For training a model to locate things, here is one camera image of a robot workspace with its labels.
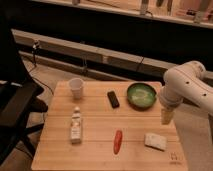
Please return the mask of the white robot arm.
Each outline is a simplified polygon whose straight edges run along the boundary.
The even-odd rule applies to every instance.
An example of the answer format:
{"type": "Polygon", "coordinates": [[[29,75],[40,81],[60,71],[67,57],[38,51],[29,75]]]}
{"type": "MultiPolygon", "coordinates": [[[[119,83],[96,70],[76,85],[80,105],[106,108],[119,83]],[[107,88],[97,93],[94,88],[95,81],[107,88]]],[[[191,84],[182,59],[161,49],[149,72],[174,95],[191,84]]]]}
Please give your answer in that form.
{"type": "Polygon", "coordinates": [[[199,61],[190,61],[168,69],[163,76],[165,85],[158,93],[162,105],[161,123],[169,124],[177,108],[186,98],[208,113],[213,136],[213,87],[204,83],[206,69],[199,61]]]}

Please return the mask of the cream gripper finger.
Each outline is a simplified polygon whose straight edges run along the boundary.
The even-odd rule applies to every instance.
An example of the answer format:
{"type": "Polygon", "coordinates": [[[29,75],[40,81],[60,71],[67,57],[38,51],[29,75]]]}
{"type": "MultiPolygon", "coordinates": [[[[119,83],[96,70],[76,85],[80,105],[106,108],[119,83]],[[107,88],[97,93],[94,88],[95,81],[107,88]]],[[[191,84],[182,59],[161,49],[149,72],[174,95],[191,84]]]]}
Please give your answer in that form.
{"type": "Polygon", "coordinates": [[[174,111],[172,109],[168,109],[168,108],[163,108],[161,110],[161,123],[163,125],[168,125],[174,115],[174,111]]]}

